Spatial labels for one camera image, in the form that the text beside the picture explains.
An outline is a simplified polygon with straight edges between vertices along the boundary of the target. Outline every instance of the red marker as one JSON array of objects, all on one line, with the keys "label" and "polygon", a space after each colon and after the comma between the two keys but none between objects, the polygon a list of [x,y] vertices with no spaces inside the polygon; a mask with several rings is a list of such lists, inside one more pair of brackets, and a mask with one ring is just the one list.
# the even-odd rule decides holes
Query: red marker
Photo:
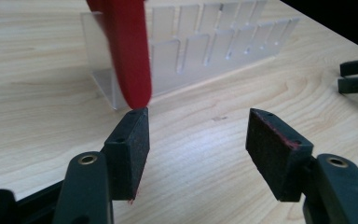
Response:
[{"label": "red marker", "polygon": [[91,11],[103,13],[118,84],[132,108],[147,106],[152,95],[143,0],[87,0]]}]

